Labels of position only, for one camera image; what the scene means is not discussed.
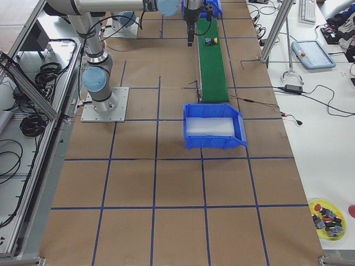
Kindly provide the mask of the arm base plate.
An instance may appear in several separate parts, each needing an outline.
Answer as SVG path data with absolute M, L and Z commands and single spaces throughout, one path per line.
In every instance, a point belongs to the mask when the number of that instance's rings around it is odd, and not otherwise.
M 119 21 L 108 19 L 103 35 L 103 38 L 126 38 L 126 39 L 136 39 L 138 37 L 139 29 L 139 18 L 136 17 L 135 22 L 121 24 Z
M 90 92 L 87 94 L 82 111 L 81 122 L 124 122 L 128 104 L 128 87 L 111 87 L 111 97 L 103 102 L 94 101 Z

